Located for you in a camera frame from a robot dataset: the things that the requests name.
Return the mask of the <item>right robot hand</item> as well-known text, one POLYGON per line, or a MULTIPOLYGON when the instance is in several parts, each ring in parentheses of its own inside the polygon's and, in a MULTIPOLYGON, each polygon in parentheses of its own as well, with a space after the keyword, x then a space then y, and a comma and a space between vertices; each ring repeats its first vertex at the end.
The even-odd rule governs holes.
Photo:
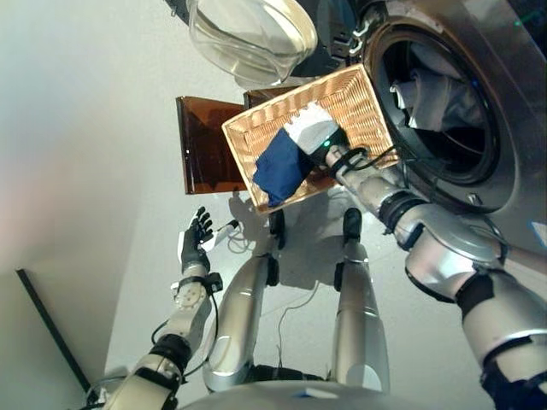
POLYGON ((291 141, 319 167, 332 168, 349 151, 343 127, 316 102, 299 109, 283 128, 291 141))

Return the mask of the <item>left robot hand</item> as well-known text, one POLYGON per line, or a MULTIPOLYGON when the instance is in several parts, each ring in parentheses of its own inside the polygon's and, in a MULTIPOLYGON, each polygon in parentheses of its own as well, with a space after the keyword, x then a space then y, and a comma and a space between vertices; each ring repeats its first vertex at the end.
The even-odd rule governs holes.
POLYGON ((182 272, 194 266, 210 271, 208 252, 233 234, 239 227, 231 220, 217 230, 212 229, 212 219, 205 207, 200 207, 191 218, 188 227, 179 233, 177 252, 182 272))

